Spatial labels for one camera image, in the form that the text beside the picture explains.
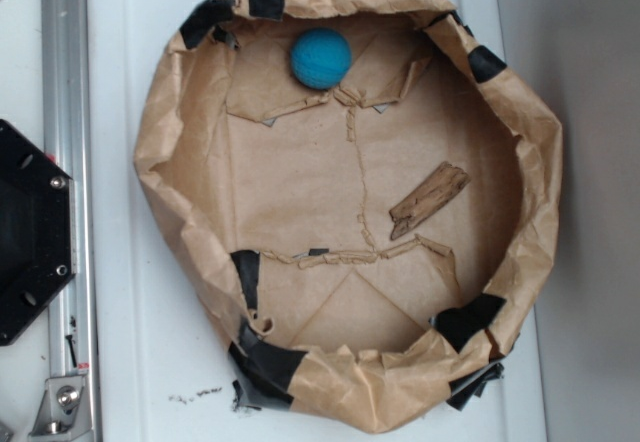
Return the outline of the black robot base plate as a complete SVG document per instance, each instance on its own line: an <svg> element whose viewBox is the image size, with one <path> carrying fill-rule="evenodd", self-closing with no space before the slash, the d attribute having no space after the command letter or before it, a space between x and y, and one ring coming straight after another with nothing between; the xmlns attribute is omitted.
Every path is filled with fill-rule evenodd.
<svg viewBox="0 0 640 442"><path fill-rule="evenodd" d="M1 122L1 345L9 346L74 275L71 178Z"/></svg>

